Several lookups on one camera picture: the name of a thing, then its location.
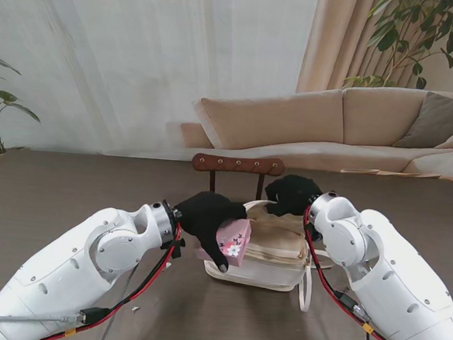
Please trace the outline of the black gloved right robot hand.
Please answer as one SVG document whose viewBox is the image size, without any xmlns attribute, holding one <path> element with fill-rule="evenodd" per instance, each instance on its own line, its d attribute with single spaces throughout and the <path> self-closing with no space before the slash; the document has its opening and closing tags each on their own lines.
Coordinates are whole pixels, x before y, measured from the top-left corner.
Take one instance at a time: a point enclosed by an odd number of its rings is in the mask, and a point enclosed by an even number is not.
<svg viewBox="0 0 453 340">
<path fill-rule="evenodd" d="M 274 180 L 265 187 L 265 193 L 270 201 L 266 209 L 277 217 L 287 214 L 302 216 L 308 206 L 322 195 L 312 179 L 298 175 L 286 175 Z"/>
</svg>

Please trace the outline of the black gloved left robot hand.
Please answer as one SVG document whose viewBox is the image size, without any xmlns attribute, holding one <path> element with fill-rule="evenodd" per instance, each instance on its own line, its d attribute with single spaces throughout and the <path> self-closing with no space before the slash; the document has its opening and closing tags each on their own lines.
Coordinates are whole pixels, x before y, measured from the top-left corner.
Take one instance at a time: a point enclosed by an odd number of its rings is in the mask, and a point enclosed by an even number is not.
<svg viewBox="0 0 453 340">
<path fill-rule="evenodd" d="M 179 219 L 182 229 L 198 239 L 221 273 L 227 272 L 229 263 L 219 248 L 216 232 L 227 221 L 247 219 L 244 205 L 205 191 L 183 200 L 175 209 L 182 215 Z"/>
</svg>

